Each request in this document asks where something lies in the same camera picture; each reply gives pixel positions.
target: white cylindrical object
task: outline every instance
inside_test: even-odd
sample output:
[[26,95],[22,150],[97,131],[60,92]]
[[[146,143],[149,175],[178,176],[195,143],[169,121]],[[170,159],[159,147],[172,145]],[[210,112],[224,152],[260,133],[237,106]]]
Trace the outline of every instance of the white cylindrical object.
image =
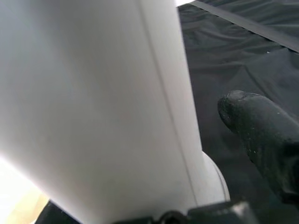
[[108,224],[229,198],[173,0],[3,2],[1,154],[59,206]]

